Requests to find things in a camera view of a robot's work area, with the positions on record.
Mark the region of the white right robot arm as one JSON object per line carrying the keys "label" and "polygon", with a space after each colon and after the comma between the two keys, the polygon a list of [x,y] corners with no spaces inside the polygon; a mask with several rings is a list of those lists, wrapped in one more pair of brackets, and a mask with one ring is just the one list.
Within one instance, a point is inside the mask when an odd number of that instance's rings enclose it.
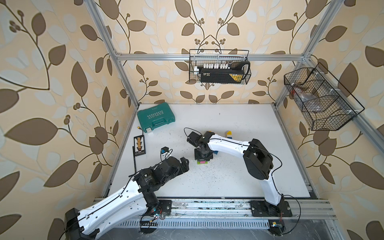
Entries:
{"label": "white right robot arm", "polygon": [[279,193],[273,179],[273,155],[257,139],[250,142],[236,141],[213,132],[201,135],[192,131],[187,142],[195,147],[195,160],[209,161],[214,152],[222,152],[243,159],[248,173],[260,181],[265,198],[250,201],[254,217],[292,217],[292,211],[285,197]]}

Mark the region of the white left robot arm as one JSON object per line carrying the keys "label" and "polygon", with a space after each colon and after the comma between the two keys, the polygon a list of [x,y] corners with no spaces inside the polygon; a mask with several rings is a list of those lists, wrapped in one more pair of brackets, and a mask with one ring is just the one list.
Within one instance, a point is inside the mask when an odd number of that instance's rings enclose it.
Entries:
{"label": "white left robot arm", "polygon": [[189,169],[188,159],[169,157],[138,171],[123,188],[102,201],[83,210],[67,211],[64,236],[67,240],[97,240],[126,220],[162,214],[155,192]]}

